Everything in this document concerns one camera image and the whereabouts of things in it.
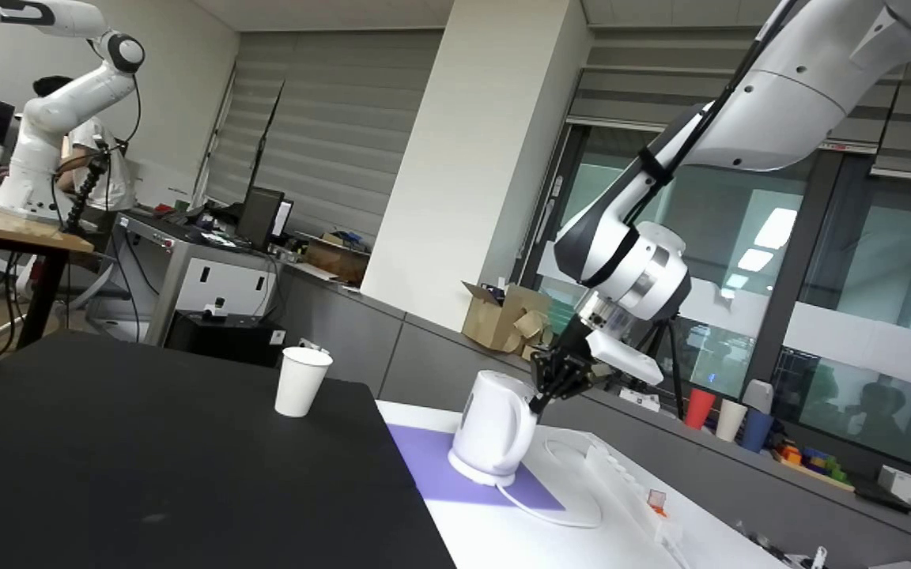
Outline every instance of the light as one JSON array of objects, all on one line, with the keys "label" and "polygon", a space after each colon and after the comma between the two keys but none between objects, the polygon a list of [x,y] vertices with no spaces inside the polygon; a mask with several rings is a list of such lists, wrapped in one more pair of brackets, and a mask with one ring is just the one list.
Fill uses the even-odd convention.
[{"label": "light", "polygon": [[742,274],[742,272],[729,279],[729,287],[742,289],[743,283],[747,283],[747,274]]},{"label": "light", "polygon": [[793,233],[797,211],[793,208],[773,208],[760,238],[754,238],[763,250],[782,250]]},{"label": "light", "polygon": [[768,250],[747,250],[738,263],[742,272],[763,272],[773,263]]}]

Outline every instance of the white robotic arm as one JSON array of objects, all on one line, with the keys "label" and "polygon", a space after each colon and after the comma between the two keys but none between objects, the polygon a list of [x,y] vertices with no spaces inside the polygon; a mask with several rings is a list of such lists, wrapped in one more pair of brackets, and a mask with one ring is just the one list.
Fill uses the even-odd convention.
[{"label": "white robotic arm", "polygon": [[46,35],[64,38],[97,38],[108,31],[101,10],[79,0],[0,0],[0,23],[34,26]]},{"label": "white robotic arm", "polygon": [[590,387],[592,360],[663,383],[651,357],[615,339],[619,314],[671,319],[690,289],[676,245],[636,228],[681,164],[778,171],[808,157],[894,66],[911,64],[911,0],[782,0],[729,91],[664,129],[557,238],[564,274],[592,287],[583,314],[537,357],[537,397]]},{"label": "white robotic arm", "polygon": [[0,23],[34,26],[48,35],[90,38],[101,48],[97,70],[74,78],[48,97],[33,97],[24,108],[17,151],[0,186],[0,208],[33,219],[64,219],[66,211],[56,211],[54,199],[60,141],[71,129],[137,87],[145,50],[132,35],[108,31],[101,10],[83,0],[0,0]]}]

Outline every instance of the wall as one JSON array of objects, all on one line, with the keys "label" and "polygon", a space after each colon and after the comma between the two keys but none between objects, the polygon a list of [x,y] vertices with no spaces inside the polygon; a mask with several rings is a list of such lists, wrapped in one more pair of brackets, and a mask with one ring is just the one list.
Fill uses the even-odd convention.
[{"label": "wall", "polygon": [[[94,0],[94,5],[112,29],[145,44],[143,129],[129,151],[145,164],[145,199],[168,186],[189,189],[232,77],[239,31],[189,0]],[[85,41],[0,26],[0,97],[17,108],[33,97],[39,77],[79,77],[94,64]],[[108,124],[115,133],[129,133],[132,118],[137,103],[126,97]]]},{"label": "wall", "polygon": [[365,294],[461,325],[461,282],[522,244],[586,41],[577,0],[456,0]]}]

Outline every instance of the purple mat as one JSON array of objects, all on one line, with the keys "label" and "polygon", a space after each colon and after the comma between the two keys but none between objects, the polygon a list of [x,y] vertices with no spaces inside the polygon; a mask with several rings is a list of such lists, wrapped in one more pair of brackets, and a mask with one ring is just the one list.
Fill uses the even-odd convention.
[{"label": "purple mat", "polygon": [[[472,483],[450,463],[452,433],[392,422],[388,429],[423,500],[512,504],[499,489]],[[564,509],[530,466],[518,466],[515,483],[505,486],[505,492],[530,509]]]}]

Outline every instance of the table leg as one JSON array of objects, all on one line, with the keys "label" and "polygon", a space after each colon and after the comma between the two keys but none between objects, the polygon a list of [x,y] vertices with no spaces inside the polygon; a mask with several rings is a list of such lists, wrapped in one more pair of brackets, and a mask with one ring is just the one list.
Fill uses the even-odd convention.
[{"label": "table leg", "polygon": [[26,347],[46,334],[56,283],[64,282],[66,260],[71,260],[71,252],[64,252],[64,250],[46,252],[46,272],[41,272],[39,289],[33,297],[33,305],[26,314],[17,347]]}]

